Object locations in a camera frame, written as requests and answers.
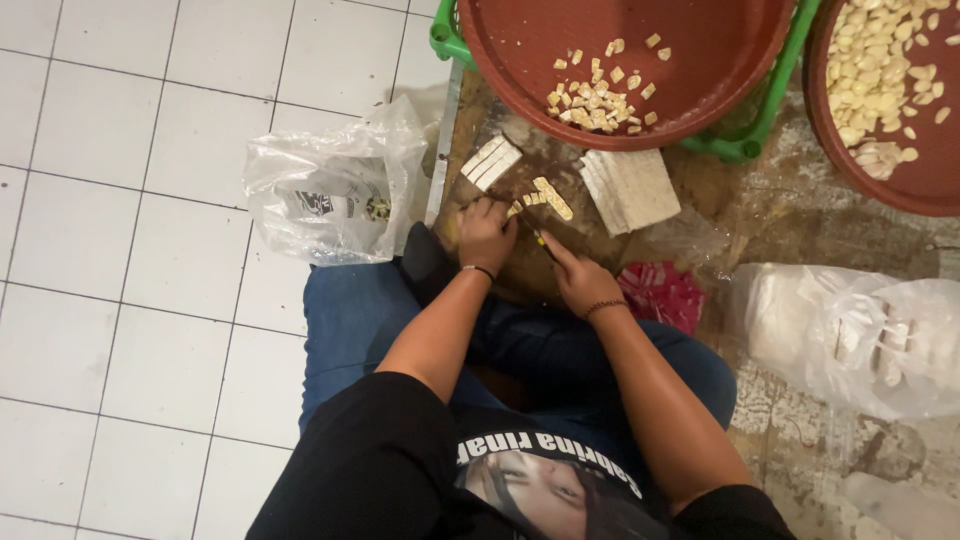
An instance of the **leg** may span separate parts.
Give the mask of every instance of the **leg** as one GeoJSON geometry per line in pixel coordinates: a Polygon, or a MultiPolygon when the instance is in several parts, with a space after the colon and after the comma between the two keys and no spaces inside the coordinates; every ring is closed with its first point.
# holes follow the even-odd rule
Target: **leg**
{"type": "Polygon", "coordinates": [[[390,262],[314,268],[303,290],[307,357],[300,431],[318,405],[375,369],[418,313],[390,262]]]}
{"type": "MultiPolygon", "coordinates": [[[[726,429],[736,404],[736,380],[723,358],[677,329],[653,321],[638,323],[726,429]]],[[[616,378],[596,332],[567,312],[491,299],[471,348],[471,358],[482,358],[479,361],[517,378],[551,405],[596,404],[612,393],[619,401],[616,378]]]]}

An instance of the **forearm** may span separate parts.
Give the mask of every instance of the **forearm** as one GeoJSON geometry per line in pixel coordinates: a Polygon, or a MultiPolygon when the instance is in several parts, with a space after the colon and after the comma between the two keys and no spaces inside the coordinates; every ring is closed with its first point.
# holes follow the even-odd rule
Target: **forearm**
{"type": "Polygon", "coordinates": [[[679,511],[707,491],[752,483],[723,429],[625,307],[591,315],[634,438],[658,486],[679,511]]]}
{"type": "Polygon", "coordinates": [[[444,403],[464,366],[467,346],[490,278],[465,270],[400,333],[376,371],[395,371],[426,384],[444,403]]]}

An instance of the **bracelet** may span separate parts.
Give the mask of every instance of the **bracelet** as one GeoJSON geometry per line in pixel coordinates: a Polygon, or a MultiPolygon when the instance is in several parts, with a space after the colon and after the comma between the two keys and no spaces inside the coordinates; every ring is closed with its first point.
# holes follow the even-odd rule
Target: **bracelet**
{"type": "Polygon", "coordinates": [[[461,268],[461,270],[479,270],[484,274],[487,274],[487,277],[490,278],[491,282],[496,281],[496,278],[493,276],[493,273],[490,270],[487,270],[486,268],[480,268],[479,266],[476,266],[474,264],[468,264],[467,266],[464,266],[463,268],[461,268]]]}
{"type": "Polygon", "coordinates": [[[600,309],[603,309],[604,307],[613,307],[613,306],[624,306],[624,307],[626,307],[626,308],[629,308],[629,307],[630,307],[630,306],[628,306],[627,303],[626,303],[625,301],[623,301],[623,300],[608,300],[608,301],[606,301],[606,302],[597,302],[597,303],[594,304],[593,306],[590,306],[590,309],[588,309],[587,312],[584,313],[584,315],[583,315],[582,317],[580,317],[580,318],[586,321],[586,320],[588,320],[588,318],[590,317],[590,315],[592,315],[594,312],[599,311],[600,309]]]}

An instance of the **printed face on shirt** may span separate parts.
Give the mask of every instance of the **printed face on shirt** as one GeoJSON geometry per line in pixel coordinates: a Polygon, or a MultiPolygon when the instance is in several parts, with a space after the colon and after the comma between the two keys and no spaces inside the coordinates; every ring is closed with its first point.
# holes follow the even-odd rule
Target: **printed face on shirt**
{"type": "Polygon", "coordinates": [[[551,540],[586,537],[587,491],[569,464],[508,451],[478,458],[470,469],[466,488],[501,512],[519,513],[551,540]]]}

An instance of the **woman's right hand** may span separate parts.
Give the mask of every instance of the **woman's right hand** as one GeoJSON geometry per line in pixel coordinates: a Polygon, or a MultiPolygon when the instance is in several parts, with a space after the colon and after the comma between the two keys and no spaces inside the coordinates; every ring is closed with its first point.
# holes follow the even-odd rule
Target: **woman's right hand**
{"type": "Polygon", "coordinates": [[[606,268],[589,258],[577,258],[550,233],[541,231],[540,235],[560,262],[553,265],[553,271],[557,275],[560,293],[574,315],[582,317],[600,302],[623,300],[620,285],[606,268]]]}

